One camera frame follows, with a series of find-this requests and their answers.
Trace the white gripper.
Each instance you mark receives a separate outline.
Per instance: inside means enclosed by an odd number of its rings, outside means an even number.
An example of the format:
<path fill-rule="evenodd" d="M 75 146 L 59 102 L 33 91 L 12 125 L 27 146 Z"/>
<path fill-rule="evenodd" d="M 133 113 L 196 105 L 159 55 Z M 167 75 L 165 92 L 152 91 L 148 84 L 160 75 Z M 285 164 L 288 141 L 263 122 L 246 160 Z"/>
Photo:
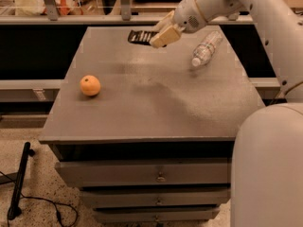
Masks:
<path fill-rule="evenodd" d="M 182 0 L 175 11 L 170 11 L 152 28 L 155 35 L 150 45 L 160 48 L 173 44 L 181 38 L 182 32 L 195 33 L 206 25 L 207 20 L 199 11 L 196 0 Z"/>

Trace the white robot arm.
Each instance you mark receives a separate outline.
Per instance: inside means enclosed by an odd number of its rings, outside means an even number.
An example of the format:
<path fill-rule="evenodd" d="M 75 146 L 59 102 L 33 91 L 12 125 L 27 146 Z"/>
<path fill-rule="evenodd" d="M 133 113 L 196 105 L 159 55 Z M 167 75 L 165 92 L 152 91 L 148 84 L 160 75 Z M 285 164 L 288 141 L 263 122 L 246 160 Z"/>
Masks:
<path fill-rule="evenodd" d="M 183 0 L 155 26 L 162 47 L 246 9 L 280 85 L 281 104 L 242 123 L 231 167 L 231 227 L 303 227 L 303 28 L 283 0 Z"/>

